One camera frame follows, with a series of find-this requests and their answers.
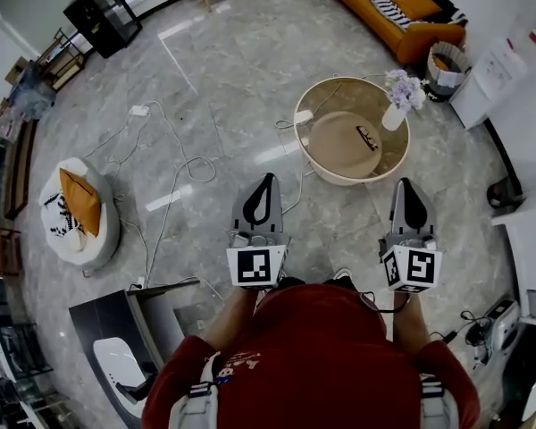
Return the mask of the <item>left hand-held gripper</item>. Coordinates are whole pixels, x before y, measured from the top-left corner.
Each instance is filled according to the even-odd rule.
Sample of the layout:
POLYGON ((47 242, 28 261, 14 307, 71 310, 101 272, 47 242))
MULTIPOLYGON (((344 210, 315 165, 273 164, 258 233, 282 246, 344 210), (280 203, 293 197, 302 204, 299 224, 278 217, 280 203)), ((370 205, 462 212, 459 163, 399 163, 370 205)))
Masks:
POLYGON ((281 277, 290 236, 282 230, 281 189, 276 175, 268 172, 240 191, 231 213, 227 258, 234 286, 270 289, 281 277), (245 231, 266 230, 253 233, 245 231))

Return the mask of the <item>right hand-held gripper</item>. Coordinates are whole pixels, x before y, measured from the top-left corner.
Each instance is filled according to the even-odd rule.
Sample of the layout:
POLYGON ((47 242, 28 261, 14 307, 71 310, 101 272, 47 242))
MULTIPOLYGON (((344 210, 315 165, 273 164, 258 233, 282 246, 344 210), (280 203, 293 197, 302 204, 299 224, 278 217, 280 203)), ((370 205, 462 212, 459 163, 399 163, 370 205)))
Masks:
POLYGON ((426 193, 414 182, 401 178, 394 190, 389 219, 391 232, 414 231, 422 238, 393 241, 389 236, 379 239, 380 260, 388 288, 395 292, 420 293, 436 287, 439 282, 442 252, 433 236, 436 211, 426 193))

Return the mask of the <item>person's right forearm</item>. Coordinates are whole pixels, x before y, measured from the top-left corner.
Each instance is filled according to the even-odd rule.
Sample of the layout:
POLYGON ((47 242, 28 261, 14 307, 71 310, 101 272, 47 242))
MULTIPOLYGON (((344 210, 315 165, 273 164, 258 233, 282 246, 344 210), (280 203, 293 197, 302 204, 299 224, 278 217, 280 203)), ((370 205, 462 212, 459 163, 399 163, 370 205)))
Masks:
POLYGON ((408 355, 415 355, 431 342, 418 295, 393 293, 393 341, 408 355))

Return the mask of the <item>person's left forearm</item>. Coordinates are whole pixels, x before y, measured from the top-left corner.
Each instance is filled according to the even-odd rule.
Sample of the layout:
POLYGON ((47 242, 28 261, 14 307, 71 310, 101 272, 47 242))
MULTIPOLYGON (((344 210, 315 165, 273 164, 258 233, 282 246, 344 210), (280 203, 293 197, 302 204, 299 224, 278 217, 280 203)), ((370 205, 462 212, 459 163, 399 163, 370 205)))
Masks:
POLYGON ((257 299, 257 290, 234 287, 206 331, 205 342, 217 352, 227 351, 252 319, 257 299))

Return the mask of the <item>round beige side table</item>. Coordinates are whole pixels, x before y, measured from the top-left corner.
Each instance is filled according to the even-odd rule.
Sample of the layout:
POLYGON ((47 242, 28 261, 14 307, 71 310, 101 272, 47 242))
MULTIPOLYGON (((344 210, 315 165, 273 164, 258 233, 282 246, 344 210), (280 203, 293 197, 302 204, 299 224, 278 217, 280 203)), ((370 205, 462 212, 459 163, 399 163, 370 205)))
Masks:
POLYGON ((406 120, 395 131, 382 126, 389 105, 387 92, 367 79, 335 77, 309 88, 295 112, 310 110, 314 118, 293 124, 293 131, 314 172, 339 186, 378 181, 394 173, 407 156, 410 130, 406 120), (365 126, 379 148, 372 151, 356 126, 365 126))

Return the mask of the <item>person's black trousers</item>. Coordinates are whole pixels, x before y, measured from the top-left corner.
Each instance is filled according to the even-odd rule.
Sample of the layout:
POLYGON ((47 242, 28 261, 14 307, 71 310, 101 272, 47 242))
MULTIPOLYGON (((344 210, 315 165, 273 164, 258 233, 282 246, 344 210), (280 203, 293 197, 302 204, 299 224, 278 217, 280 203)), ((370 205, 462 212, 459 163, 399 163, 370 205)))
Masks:
MULTIPOLYGON (((285 290, 291 287, 305 285, 306 282, 295 277, 285 277, 282 278, 275 290, 285 290)), ((337 286, 346 290, 352 290, 358 292, 355 284, 353 283, 351 277, 348 274, 342 274, 339 278, 331 278, 323 282, 325 285, 337 286)))

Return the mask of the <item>black eyeglasses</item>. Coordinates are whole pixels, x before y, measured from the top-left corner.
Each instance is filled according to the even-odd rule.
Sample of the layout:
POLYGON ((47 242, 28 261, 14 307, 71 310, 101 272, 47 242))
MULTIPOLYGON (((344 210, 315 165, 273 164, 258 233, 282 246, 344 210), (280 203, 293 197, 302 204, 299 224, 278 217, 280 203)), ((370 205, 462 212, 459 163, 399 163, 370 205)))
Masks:
POLYGON ((364 143, 372 150, 375 151, 379 148, 379 145, 375 139, 370 135, 369 130, 365 126, 356 126, 356 130, 359 133, 360 137, 363 139, 364 143))

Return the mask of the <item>white vase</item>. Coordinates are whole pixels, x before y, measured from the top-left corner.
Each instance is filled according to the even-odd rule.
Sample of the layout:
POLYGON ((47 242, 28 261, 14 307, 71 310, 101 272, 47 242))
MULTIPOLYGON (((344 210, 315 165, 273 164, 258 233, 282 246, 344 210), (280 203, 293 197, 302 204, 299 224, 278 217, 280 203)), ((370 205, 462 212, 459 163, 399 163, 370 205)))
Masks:
POLYGON ((397 130, 406 118, 406 112, 391 103, 382 116, 382 126, 389 131, 397 130))

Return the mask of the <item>white floor appliance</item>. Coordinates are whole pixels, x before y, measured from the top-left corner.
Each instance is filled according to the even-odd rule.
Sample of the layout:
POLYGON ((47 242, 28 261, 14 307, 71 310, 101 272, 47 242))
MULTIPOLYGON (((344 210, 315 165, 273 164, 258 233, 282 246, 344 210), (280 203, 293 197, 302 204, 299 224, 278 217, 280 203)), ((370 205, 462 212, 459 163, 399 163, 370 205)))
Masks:
POLYGON ((519 334, 520 307, 504 298, 484 316, 482 336, 474 347, 476 365, 486 366, 494 356, 507 356, 519 334))

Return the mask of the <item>grey white laundry basket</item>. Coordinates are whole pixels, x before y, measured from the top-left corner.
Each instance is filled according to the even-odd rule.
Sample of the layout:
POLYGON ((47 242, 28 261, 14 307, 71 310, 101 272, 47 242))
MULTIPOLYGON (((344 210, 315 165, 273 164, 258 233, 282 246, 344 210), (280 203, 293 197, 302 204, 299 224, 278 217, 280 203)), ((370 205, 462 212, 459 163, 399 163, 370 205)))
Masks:
POLYGON ((426 89, 434 99, 445 101, 456 92, 470 70, 463 51, 448 42, 437 42, 427 57, 426 89))

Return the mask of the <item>person's red shirt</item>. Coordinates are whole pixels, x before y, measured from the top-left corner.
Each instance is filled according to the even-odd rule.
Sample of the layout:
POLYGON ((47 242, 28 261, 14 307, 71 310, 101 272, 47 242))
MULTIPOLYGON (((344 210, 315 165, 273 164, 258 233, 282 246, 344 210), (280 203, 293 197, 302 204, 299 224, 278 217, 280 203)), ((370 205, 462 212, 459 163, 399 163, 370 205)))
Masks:
POLYGON ((443 341, 408 355, 359 291, 306 283, 260 296, 225 352, 183 340, 143 429, 476 429, 473 382, 443 341))

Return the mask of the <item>grey desk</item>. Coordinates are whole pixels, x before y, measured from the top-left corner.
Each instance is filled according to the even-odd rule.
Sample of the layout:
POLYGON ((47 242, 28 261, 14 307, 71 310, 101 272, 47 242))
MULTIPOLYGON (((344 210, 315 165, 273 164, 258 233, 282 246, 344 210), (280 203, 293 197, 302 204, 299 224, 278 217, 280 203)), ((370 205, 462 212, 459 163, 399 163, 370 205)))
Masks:
POLYGON ((211 283, 189 277, 151 289, 118 290, 69 308, 96 379, 129 429, 140 429, 140 418, 129 415, 113 396, 96 360, 93 342, 112 337, 123 339, 148 377, 160 371, 185 337, 203 332, 223 300, 224 296, 211 283))

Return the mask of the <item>orange sofa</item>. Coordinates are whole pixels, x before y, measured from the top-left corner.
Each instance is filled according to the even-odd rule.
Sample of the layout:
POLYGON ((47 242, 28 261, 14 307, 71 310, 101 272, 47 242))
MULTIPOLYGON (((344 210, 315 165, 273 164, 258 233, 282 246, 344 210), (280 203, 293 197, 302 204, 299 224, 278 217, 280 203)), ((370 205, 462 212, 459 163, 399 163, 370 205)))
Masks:
POLYGON ((431 46, 448 42, 460 46, 465 38, 465 27, 420 21, 439 7, 431 0, 392 0, 415 24, 406 31, 384 18, 368 0, 340 0, 355 13, 387 45, 401 64, 422 62, 431 46))

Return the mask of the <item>white rounded device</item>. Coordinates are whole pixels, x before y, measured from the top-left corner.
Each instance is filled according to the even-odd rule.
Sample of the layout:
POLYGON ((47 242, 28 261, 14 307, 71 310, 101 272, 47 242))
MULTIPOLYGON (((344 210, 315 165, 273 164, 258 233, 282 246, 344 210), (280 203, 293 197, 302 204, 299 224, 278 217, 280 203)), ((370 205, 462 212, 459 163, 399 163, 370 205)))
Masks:
POLYGON ((113 396, 129 415, 141 418, 147 399, 127 397, 118 387, 136 389, 147 380, 127 342, 119 337, 96 340, 93 351, 113 396))

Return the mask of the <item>black glass cabinet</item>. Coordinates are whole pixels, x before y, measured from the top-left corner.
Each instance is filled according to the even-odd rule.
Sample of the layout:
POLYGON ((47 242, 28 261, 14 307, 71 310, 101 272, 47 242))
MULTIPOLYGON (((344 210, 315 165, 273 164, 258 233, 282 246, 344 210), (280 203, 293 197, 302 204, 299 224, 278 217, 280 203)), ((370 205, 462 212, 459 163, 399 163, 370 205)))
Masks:
POLYGON ((104 59, 126 48, 142 30, 126 0, 72 0, 63 13, 104 59))

